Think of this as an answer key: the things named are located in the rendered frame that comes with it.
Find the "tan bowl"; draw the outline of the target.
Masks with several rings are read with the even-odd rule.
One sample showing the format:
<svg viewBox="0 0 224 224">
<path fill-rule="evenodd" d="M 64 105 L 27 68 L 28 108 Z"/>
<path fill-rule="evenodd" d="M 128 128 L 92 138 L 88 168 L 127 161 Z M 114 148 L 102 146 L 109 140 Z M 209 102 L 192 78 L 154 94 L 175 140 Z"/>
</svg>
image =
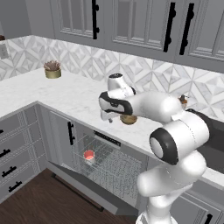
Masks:
<svg viewBox="0 0 224 224">
<path fill-rule="evenodd" d="M 121 115 L 120 120 L 127 125 L 132 125 L 137 121 L 137 117 L 135 115 Z"/>
</svg>

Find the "grey upper cupboard door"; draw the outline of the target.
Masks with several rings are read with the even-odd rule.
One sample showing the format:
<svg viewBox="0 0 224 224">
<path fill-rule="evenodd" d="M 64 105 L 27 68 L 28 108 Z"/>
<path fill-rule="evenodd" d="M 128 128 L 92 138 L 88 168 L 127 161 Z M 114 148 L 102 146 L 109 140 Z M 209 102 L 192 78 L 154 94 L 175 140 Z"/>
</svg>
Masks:
<svg viewBox="0 0 224 224">
<path fill-rule="evenodd" d="M 50 0 L 56 39 L 85 46 L 104 47 L 104 3 L 96 0 L 97 26 L 100 32 L 93 39 L 92 0 Z"/>
<path fill-rule="evenodd" d="M 164 52 L 165 33 L 171 2 L 176 17 L 172 21 L 171 43 Z M 174 61 L 177 44 L 175 29 L 182 0 L 105 0 L 105 48 L 154 60 Z"/>
<path fill-rule="evenodd" d="M 194 3 L 194 17 L 180 55 L 189 3 Z M 185 0 L 175 63 L 224 74 L 224 0 Z"/>
</svg>

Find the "white wall socket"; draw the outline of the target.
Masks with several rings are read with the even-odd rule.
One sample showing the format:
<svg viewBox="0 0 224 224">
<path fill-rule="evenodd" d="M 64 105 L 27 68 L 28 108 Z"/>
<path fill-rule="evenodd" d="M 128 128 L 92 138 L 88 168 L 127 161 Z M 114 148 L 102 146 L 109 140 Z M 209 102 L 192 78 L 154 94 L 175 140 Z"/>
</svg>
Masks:
<svg viewBox="0 0 224 224">
<path fill-rule="evenodd" d="M 1 44 L 0 45 L 0 59 L 4 60 L 4 59 L 8 59 L 8 58 L 9 58 L 9 54 L 7 51 L 6 44 Z"/>
</svg>

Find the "grey dishwasher door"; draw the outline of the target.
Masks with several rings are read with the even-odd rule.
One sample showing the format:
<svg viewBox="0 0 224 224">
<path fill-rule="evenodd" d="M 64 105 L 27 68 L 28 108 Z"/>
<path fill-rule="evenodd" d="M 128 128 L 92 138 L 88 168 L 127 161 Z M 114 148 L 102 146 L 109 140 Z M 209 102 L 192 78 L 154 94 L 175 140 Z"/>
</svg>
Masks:
<svg viewBox="0 0 224 224">
<path fill-rule="evenodd" d="M 138 210 L 83 175 L 46 161 L 46 167 L 114 215 L 137 216 Z"/>
</svg>

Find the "potted plant in gold pot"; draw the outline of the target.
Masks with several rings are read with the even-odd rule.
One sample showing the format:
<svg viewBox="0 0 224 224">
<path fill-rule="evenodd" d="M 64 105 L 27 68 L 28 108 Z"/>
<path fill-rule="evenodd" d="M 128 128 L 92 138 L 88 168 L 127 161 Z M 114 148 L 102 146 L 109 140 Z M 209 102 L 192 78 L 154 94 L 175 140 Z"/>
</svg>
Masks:
<svg viewBox="0 0 224 224">
<path fill-rule="evenodd" d="M 60 63 L 57 60 L 50 60 L 44 64 L 45 77 L 57 79 L 61 76 Z"/>
</svg>

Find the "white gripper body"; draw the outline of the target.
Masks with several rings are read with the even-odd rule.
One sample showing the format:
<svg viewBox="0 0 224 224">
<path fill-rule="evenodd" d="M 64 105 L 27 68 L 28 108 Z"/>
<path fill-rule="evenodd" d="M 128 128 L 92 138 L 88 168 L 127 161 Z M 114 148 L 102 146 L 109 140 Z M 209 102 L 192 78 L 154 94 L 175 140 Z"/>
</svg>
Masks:
<svg viewBox="0 0 224 224">
<path fill-rule="evenodd" d="M 117 117 L 117 113 L 115 113 L 115 112 L 109 112 L 109 113 L 107 113 L 104 110 L 101 110 L 101 119 L 103 121 L 108 121 L 109 118 L 112 118 L 113 119 L 115 117 Z"/>
</svg>

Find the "grey drawer front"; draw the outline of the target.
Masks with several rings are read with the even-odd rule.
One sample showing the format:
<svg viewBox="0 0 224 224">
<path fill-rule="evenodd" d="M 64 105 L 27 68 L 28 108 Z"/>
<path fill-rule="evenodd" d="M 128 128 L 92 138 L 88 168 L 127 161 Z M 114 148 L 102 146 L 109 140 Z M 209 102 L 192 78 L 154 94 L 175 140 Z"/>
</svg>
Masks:
<svg viewBox="0 0 224 224">
<path fill-rule="evenodd" d="M 30 165 L 24 167 L 21 171 L 16 172 L 11 178 L 5 180 L 0 185 L 0 204 L 8 199 L 13 193 L 18 191 L 34 177 L 40 173 L 40 169 L 37 162 L 33 162 Z M 16 188 L 13 192 L 9 192 L 9 186 L 14 186 L 16 181 L 22 181 L 23 184 Z"/>
<path fill-rule="evenodd" d="M 32 124 L 37 121 L 35 107 L 29 107 L 15 115 L 9 116 L 0 121 L 0 130 L 3 133 L 0 137 L 9 135 L 10 133 L 25 127 L 26 125 Z"/>
<path fill-rule="evenodd" d="M 6 158 L 14 151 L 23 149 L 25 146 L 28 146 L 35 141 L 41 138 L 39 126 L 37 124 L 33 124 L 28 129 L 24 129 L 19 131 L 17 134 L 10 136 L 0 142 L 0 153 L 3 150 L 10 149 L 10 153 L 6 154 L 5 156 L 1 157 L 0 159 Z"/>
<path fill-rule="evenodd" d="M 16 172 L 19 172 L 33 162 L 37 162 L 39 169 L 42 170 L 40 159 L 44 154 L 45 152 L 42 147 L 32 146 L 12 154 L 11 156 L 0 159 L 0 182 L 4 182 L 6 179 L 9 179 Z M 17 169 L 3 178 L 2 172 L 7 172 L 11 166 L 16 166 Z"/>
</svg>

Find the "dark sink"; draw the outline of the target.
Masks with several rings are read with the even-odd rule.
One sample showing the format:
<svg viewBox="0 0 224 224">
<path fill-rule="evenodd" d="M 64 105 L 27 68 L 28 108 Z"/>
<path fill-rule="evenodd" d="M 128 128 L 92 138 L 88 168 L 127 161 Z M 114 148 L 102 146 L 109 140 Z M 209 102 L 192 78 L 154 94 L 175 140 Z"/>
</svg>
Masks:
<svg viewBox="0 0 224 224">
<path fill-rule="evenodd" d="M 205 157 L 209 168 L 224 174 L 224 122 L 209 118 L 192 108 L 187 111 L 206 119 L 212 135 L 198 151 Z"/>
</svg>

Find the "red and white cup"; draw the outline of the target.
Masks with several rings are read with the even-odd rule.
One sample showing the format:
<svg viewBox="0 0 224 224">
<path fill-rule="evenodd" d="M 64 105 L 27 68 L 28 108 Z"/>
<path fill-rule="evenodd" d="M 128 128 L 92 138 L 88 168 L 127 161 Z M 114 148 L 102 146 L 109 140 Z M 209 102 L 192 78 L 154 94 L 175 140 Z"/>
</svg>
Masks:
<svg viewBox="0 0 224 224">
<path fill-rule="evenodd" d="M 93 165 L 95 163 L 95 152 L 93 150 L 86 150 L 83 157 L 86 164 Z"/>
</svg>

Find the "black dishwasher control strip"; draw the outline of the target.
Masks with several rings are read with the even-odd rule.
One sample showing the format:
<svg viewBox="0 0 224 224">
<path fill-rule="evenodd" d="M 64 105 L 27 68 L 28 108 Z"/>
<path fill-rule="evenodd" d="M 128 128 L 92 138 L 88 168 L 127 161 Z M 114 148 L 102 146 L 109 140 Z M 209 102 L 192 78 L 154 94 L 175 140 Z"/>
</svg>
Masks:
<svg viewBox="0 0 224 224">
<path fill-rule="evenodd" d="M 117 141 L 117 140 L 115 140 L 115 139 L 113 139 L 113 138 L 111 138 L 109 136 L 106 136 L 106 135 L 102 134 L 101 132 L 98 132 L 98 131 L 94 130 L 94 134 L 95 134 L 95 136 L 98 136 L 99 138 L 104 139 L 107 142 L 115 144 L 115 145 L 117 145 L 119 147 L 121 146 L 121 143 L 119 141 Z"/>
</svg>

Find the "narrow grey lower cupboard door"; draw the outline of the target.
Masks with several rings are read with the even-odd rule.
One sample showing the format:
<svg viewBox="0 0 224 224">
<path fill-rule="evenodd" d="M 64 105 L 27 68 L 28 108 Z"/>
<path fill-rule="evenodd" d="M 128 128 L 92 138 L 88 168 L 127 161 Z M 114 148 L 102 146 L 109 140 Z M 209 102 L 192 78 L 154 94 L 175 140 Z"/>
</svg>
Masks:
<svg viewBox="0 0 224 224">
<path fill-rule="evenodd" d="M 67 127 L 67 123 L 71 121 L 52 111 L 49 112 L 49 118 L 58 164 L 73 171 L 72 149 L 74 147 L 75 140 L 73 141 L 73 145 L 70 145 Z"/>
</svg>

